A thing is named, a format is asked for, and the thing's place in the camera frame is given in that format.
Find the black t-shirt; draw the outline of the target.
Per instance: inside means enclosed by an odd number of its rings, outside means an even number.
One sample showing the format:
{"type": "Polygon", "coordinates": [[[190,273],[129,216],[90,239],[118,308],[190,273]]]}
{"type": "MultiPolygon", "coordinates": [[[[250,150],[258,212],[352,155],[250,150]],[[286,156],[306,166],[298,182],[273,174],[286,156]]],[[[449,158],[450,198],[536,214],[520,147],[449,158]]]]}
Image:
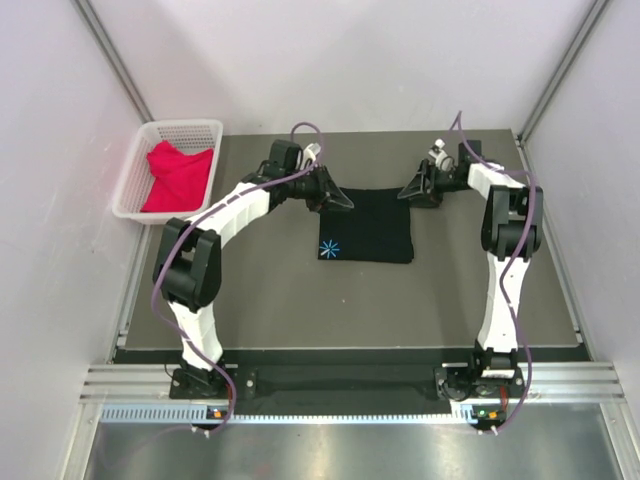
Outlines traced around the black t-shirt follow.
{"type": "Polygon", "coordinates": [[[346,189],[354,203],[345,212],[320,214],[317,258],[409,264],[414,259],[410,205],[398,188],[346,189]]]}

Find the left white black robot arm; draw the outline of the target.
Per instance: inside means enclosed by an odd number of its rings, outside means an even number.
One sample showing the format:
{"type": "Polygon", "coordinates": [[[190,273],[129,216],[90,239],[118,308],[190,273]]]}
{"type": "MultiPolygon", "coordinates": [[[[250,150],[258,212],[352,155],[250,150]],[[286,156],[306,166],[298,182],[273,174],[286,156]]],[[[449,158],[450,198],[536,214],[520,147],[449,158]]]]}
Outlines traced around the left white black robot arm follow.
{"type": "Polygon", "coordinates": [[[222,284],[222,250],[252,222],[289,199],[312,212],[349,212],[354,203],[320,164],[322,146],[289,140],[272,143],[269,156],[220,201],[187,219],[172,218],[162,230],[152,299],[165,300],[182,340],[181,374],[205,396],[226,387],[218,365],[223,354],[214,317],[222,284]]]}

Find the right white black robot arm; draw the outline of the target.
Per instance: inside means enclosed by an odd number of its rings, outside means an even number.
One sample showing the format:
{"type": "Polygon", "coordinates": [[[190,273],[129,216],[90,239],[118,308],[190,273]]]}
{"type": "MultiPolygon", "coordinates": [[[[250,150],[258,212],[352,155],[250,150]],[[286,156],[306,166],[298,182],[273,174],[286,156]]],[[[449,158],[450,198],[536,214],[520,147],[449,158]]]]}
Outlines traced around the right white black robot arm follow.
{"type": "Polygon", "coordinates": [[[542,243],[543,190],[516,180],[500,164],[478,160],[477,145],[461,143],[453,157],[437,139],[398,198],[437,208],[445,194],[473,190],[485,200],[480,232],[489,272],[485,313],[470,365],[449,371],[441,391],[461,388],[487,396],[523,380],[518,313],[526,273],[542,243]]]}

